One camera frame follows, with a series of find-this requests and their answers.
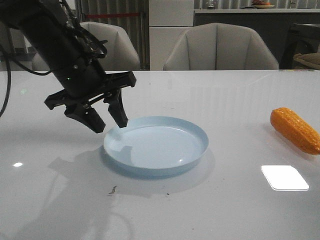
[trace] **orange corn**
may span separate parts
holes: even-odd
[[[294,111],[286,107],[274,109],[271,125],[303,152],[320,154],[320,135]]]

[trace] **chair backrest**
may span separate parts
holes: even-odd
[[[278,61],[251,28],[209,23],[184,31],[163,70],[276,70]]]
[[[140,70],[137,51],[122,27],[93,21],[81,22],[80,25],[99,41],[108,41],[104,44],[107,55],[105,58],[99,59],[105,71]],[[32,69],[34,71],[47,71],[49,67],[37,53],[32,60]]]

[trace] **black cable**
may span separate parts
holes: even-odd
[[[25,65],[21,64],[21,62],[19,62],[18,60],[16,60],[13,56],[10,56],[10,55],[7,54],[7,57],[8,57],[12,62],[14,62],[15,64],[17,64],[20,68],[22,68],[23,70],[25,70],[25,71],[27,71],[27,72],[29,72],[29,73],[31,73],[31,74],[38,75],[38,76],[46,76],[46,75],[48,75],[48,74],[51,73],[51,70],[50,70],[50,71],[47,71],[47,72],[37,72],[37,71],[33,71],[33,70],[27,68]]]
[[[8,100],[9,100],[9,95],[10,95],[10,89],[11,89],[11,68],[10,68],[10,62],[9,58],[7,55],[7,52],[4,50],[3,46],[0,44],[0,51],[2,52],[5,60],[5,65],[6,65],[6,72],[7,72],[7,84],[6,84],[6,92],[5,92],[5,97],[3,101],[2,108],[0,110],[0,118],[4,114]]]

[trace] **plate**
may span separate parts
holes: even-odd
[[[168,116],[131,119],[112,128],[103,146],[119,167],[141,176],[172,176],[197,165],[208,147],[207,134],[192,122]]]
[[[257,9],[270,9],[273,8],[275,5],[252,5]]]

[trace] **white table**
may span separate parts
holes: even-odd
[[[95,134],[49,110],[49,75],[14,72],[0,118],[0,240],[318,240],[320,159],[275,132],[288,107],[320,131],[319,71],[137,71],[124,88],[129,119],[171,116],[200,126],[209,147],[192,170],[165,179],[126,175]],[[4,86],[5,74],[0,72]],[[294,167],[304,191],[274,190],[262,166]]]

